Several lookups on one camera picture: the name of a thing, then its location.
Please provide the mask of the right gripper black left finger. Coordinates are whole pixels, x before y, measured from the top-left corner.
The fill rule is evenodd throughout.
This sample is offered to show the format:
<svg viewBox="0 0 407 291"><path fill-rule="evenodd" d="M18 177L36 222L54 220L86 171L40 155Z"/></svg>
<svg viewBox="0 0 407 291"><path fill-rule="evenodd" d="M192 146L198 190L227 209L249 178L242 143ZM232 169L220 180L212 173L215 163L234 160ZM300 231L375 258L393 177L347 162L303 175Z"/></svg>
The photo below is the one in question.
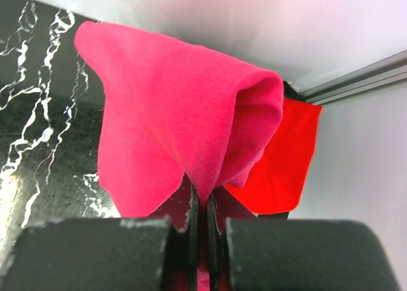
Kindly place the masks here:
<svg viewBox="0 0 407 291"><path fill-rule="evenodd" d="M188 177L146 218L55 219L25 228L2 290L196 290L198 197Z"/></svg>

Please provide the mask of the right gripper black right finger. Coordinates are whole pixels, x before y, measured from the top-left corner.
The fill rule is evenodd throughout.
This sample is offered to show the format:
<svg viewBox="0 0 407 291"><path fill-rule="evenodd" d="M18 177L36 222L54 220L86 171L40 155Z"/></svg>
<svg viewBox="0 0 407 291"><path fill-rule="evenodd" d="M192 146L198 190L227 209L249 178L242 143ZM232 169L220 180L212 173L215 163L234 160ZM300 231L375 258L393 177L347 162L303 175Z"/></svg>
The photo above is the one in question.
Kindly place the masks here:
<svg viewBox="0 0 407 291"><path fill-rule="evenodd" d="M399 290L376 234L350 220L254 217L227 190L207 202L211 290Z"/></svg>

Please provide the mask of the pink t shirt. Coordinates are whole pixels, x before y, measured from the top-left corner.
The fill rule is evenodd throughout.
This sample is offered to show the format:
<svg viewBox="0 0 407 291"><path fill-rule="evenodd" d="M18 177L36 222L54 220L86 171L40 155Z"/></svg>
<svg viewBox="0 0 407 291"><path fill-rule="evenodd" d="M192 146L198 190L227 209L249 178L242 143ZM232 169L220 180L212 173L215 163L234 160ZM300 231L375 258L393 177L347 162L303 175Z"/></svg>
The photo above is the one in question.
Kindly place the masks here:
<svg viewBox="0 0 407 291"><path fill-rule="evenodd" d="M80 25L75 47L102 81L99 182L123 217L153 213L187 176L199 200L242 187L280 125L280 76L163 34Z"/></svg>

